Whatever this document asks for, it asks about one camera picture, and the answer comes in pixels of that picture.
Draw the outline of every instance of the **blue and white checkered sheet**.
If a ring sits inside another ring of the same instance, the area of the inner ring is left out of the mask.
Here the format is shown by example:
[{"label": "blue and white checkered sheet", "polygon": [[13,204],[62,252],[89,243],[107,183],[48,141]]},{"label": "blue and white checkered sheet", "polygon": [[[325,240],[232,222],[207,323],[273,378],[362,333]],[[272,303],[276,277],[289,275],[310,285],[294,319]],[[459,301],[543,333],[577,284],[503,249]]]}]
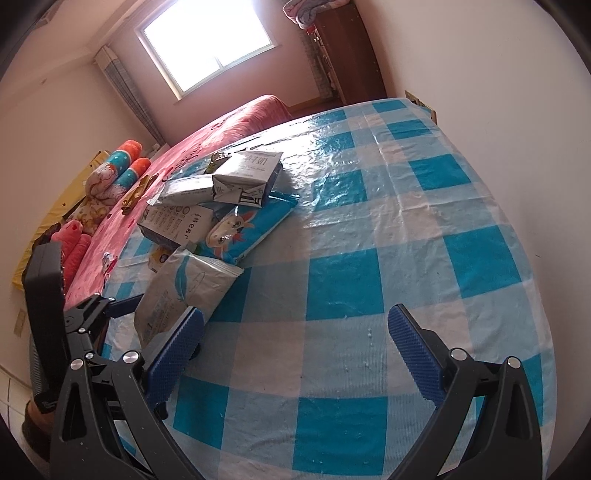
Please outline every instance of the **blue and white checkered sheet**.
[{"label": "blue and white checkered sheet", "polygon": [[[546,465],[556,376],[530,264],[428,114],[403,99],[363,103],[226,150],[245,147],[283,151],[276,189],[301,201],[242,263],[168,402],[166,424],[202,474],[387,478],[434,410],[388,336],[396,303],[450,348],[481,361],[522,359]],[[145,290],[151,247],[132,235],[106,296]],[[112,322],[107,344],[113,359],[139,347],[132,316]],[[459,462],[481,403],[446,469]]]}]

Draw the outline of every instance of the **yellow board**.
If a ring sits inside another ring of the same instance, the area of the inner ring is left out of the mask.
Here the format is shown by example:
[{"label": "yellow board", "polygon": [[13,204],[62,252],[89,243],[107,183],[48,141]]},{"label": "yellow board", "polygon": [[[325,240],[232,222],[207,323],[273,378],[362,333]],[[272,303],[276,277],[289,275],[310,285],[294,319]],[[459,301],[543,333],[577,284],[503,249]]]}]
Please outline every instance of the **yellow board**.
[{"label": "yellow board", "polygon": [[33,235],[33,238],[31,238],[31,241],[27,245],[27,249],[22,256],[21,261],[18,263],[17,269],[15,270],[14,276],[12,277],[12,283],[16,288],[23,290],[21,281],[22,272],[25,270],[25,267],[29,262],[29,258],[31,257],[31,247],[33,242],[39,238],[51,225],[54,225],[58,222],[64,223],[64,215],[67,214],[73,208],[73,206],[81,201],[86,195],[84,190],[84,182],[94,171],[94,169],[103,163],[107,158],[109,158],[109,153],[102,150],[98,152],[90,161],[90,163],[84,168],[84,170],[82,170],[72,181],[72,183],[70,183],[70,186],[64,191],[64,193],[60,195],[60,197],[49,210],[49,213],[45,215],[41,225],[39,225],[37,231],[35,231],[35,235]]}]

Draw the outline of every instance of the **wall socket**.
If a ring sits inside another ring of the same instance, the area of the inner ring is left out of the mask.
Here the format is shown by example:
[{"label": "wall socket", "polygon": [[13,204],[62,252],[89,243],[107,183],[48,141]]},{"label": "wall socket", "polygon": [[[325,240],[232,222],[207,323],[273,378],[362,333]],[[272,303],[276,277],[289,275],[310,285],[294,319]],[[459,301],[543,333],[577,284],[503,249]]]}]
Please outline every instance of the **wall socket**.
[{"label": "wall socket", "polygon": [[437,112],[435,110],[433,110],[430,106],[426,105],[425,103],[422,103],[422,101],[419,100],[418,97],[410,93],[408,90],[405,90],[404,94],[406,95],[406,98],[408,98],[415,105],[422,106],[429,110],[431,112],[431,120],[433,120],[433,123],[437,125]]},{"label": "wall socket", "polygon": [[26,319],[27,319],[27,312],[25,312],[23,309],[20,309],[18,311],[17,321],[14,324],[14,330],[13,330],[13,333],[19,338],[22,336],[22,329],[25,326]]}]

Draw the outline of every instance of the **pink bedspread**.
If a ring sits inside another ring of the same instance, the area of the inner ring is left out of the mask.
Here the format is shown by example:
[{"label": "pink bedspread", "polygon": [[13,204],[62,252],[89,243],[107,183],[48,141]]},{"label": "pink bedspread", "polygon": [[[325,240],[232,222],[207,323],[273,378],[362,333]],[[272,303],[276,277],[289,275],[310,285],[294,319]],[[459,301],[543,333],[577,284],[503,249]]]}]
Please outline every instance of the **pink bedspread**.
[{"label": "pink bedspread", "polygon": [[66,308],[71,308],[93,293],[103,290],[103,254],[109,252],[119,257],[134,225],[144,211],[146,201],[161,187],[161,179],[165,179],[184,164],[289,120],[291,115],[286,105],[275,96],[265,95],[206,125],[155,160],[146,174],[158,173],[158,180],[132,213],[124,216],[119,201],[111,211],[111,216],[100,224],[66,295]]}]

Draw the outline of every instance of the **snack bag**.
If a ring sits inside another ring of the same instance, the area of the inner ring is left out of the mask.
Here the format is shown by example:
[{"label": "snack bag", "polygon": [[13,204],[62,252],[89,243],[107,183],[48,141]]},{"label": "snack bag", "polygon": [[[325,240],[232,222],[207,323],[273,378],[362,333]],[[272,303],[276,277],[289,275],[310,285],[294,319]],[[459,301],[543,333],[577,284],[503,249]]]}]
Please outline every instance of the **snack bag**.
[{"label": "snack bag", "polygon": [[299,197],[271,192],[265,206],[233,208],[205,237],[189,249],[197,255],[236,265],[296,207]]},{"label": "snack bag", "polygon": [[221,260],[177,249],[162,264],[135,311],[134,326],[142,348],[169,330],[187,307],[198,308],[208,321],[242,272]]}]

